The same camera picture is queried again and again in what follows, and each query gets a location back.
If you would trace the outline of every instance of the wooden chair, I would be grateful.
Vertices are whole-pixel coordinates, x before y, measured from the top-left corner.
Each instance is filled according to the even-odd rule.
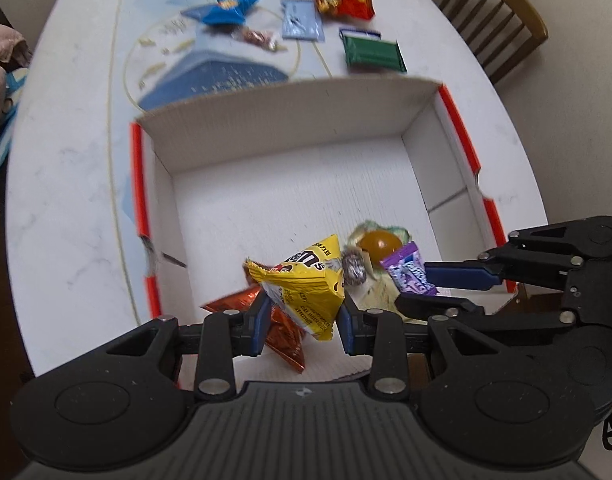
[[[464,19],[459,22],[459,25],[455,24],[457,17],[460,12],[465,9],[468,4],[470,7],[470,0],[455,0],[454,4],[450,9],[448,9],[449,3],[451,0],[441,0],[439,3],[439,9],[445,13],[446,17],[455,25],[457,32],[460,34],[463,33],[468,25],[472,30],[465,39],[470,49],[473,51],[473,54],[477,57],[479,54],[484,52],[486,47],[488,47],[491,42],[499,37],[499,43],[496,44],[492,52],[481,61],[481,65],[484,69],[490,63],[495,60],[506,47],[508,47],[511,42],[521,33],[521,31],[526,28],[530,32],[530,37],[525,40],[516,50],[513,52],[491,75],[490,80],[492,84],[497,83],[503,76],[505,76],[508,72],[510,72],[520,61],[524,60],[533,50],[535,50],[538,46],[540,46],[544,41],[548,39],[548,30],[546,29],[546,25],[542,17],[539,13],[532,7],[528,0],[499,0],[497,4],[492,7],[492,9],[483,17],[483,19],[475,25],[476,22],[473,22],[475,17],[480,13],[480,10],[483,9],[484,5],[488,0],[477,0],[474,3],[474,6],[470,8]],[[509,7],[510,11],[502,19],[495,28],[493,28],[481,41],[480,44],[476,48],[473,48],[473,41],[484,31],[487,25],[491,24],[493,18],[499,13],[503,6]],[[521,23],[513,28],[510,33],[502,39],[500,33],[506,28],[506,25],[510,23],[513,17],[517,17]]]

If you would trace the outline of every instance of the green package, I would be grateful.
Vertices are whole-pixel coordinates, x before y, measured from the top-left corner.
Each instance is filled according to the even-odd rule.
[[[348,66],[362,64],[406,72],[406,65],[404,65],[404,60],[401,57],[397,43],[368,40],[345,34],[342,37],[342,41]]]

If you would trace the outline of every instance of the metal screw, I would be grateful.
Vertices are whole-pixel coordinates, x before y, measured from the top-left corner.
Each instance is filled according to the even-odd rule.
[[[396,377],[382,377],[375,381],[375,390],[382,394],[400,394],[406,389],[406,383]]]
[[[575,313],[569,310],[565,310],[560,314],[560,321],[562,323],[571,324],[574,323],[576,319]]]
[[[206,395],[220,395],[225,394],[230,390],[230,383],[224,379],[204,379],[199,383],[199,391]]]

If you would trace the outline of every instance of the blue snack bag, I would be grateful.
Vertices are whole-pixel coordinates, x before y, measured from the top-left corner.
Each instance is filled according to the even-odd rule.
[[[259,0],[217,0],[201,19],[206,25],[243,25],[246,13]]]
[[[324,41],[321,16],[314,0],[282,0],[283,24],[281,36],[285,40]]]
[[[190,7],[189,9],[182,10],[181,15],[201,22],[201,20],[204,19],[209,12],[211,12],[212,7],[214,7],[214,4],[204,4],[196,7]]]

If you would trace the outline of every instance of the cardboard box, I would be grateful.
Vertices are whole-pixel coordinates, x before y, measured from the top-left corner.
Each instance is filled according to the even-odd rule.
[[[450,91],[433,80],[331,78],[204,96],[140,117],[132,146],[151,312],[181,323],[246,286],[244,258],[275,264],[332,233],[343,242],[366,219],[406,227],[425,260],[476,258],[506,238]],[[369,365],[349,361],[338,339],[319,345],[341,365],[315,380]],[[294,380],[308,380],[309,364],[307,355]]]

